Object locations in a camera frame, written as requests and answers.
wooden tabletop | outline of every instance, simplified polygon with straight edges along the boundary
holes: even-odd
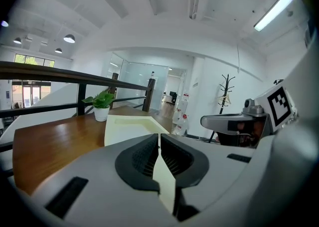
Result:
[[[122,106],[112,115],[152,116],[171,132],[172,120]],[[47,177],[79,156],[104,146],[106,122],[94,114],[17,129],[13,140],[13,173],[18,188],[29,195]]]

white bottle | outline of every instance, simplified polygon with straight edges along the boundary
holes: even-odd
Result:
[[[188,119],[187,119],[187,115],[184,114],[183,117],[178,122],[177,126],[175,127],[173,134],[183,136],[187,128],[188,128]]]
[[[180,118],[181,118],[181,110],[177,109],[173,114],[173,123],[177,124]]]

black railing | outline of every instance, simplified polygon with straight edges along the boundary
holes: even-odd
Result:
[[[30,64],[20,64],[14,62],[4,62],[0,61],[0,79],[5,80],[37,80],[37,81],[54,81],[54,82],[69,82],[78,84],[77,102],[54,105],[54,106],[35,106],[29,108],[19,108],[0,111],[0,118],[19,116],[25,114],[42,113],[48,111],[56,111],[62,109],[76,108],[76,115],[84,115],[92,109],[85,111],[85,107],[92,105],[92,103],[84,103],[82,100],[85,98],[86,85],[99,85],[108,86],[111,92],[115,92],[116,88],[126,88],[126,89],[137,89],[145,90],[145,96],[141,97],[131,97],[131,98],[120,98],[115,99],[114,102],[128,101],[134,99],[144,99],[144,103],[137,107],[143,106],[143,111],[148,112],[150,109],[153,89],[155,85],[154,79],[149,79],[149,84],[147,87],[131,84],[127,82],[118,81],[116,79],[109,79],[101,76],[80,73],[75,71],[69,71],[64,69],[58,69],[47,66],[37,66]],[[2,144],[0,146],[0,152],[11,150],[12,142]]]

